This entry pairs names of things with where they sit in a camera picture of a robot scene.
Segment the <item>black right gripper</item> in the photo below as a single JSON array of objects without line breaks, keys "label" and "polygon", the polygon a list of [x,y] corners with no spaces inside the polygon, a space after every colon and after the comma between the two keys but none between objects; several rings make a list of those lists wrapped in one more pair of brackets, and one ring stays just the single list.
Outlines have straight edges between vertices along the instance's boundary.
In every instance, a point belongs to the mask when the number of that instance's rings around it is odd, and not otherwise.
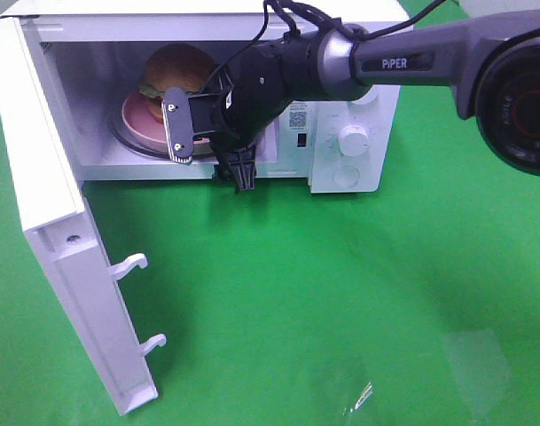
[{"label": "black right gripper", "polygon": [[254,43],[239,54],[239,75],[222,104],[225,128],[211,138],[215,176],[237,193],[255,189],[255,137],[294,101],[323,98],[313,37],[282,37]]}]

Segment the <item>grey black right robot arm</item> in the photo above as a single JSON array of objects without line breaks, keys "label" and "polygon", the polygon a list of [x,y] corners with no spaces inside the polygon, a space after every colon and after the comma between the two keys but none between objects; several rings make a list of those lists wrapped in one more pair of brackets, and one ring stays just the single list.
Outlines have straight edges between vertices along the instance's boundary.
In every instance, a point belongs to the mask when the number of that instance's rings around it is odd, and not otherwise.
[{"label": "grey black right robot arm", "polygon": [[215,174],[253,189],[255,137],[291,103],[355,100],[375,84],[449,87],[500,160],[540,176],[540,9],[372,33],[324,16],[315,31],[246,47],[216,102]]}]

